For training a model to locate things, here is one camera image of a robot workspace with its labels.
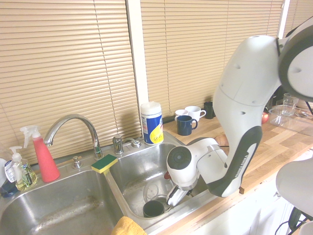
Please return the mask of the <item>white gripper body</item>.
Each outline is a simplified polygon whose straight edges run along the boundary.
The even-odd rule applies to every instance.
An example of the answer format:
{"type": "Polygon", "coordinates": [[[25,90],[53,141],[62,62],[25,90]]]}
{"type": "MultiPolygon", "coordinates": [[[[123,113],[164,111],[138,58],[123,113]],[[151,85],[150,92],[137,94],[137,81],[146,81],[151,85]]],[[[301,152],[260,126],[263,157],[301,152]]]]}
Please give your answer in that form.
{"type": "Polygon", "coordinates": [[[169,206],[176,206],[188,191],[182,190],[177,186],[174,186],[166,197],[166,203],[169,206]]]}

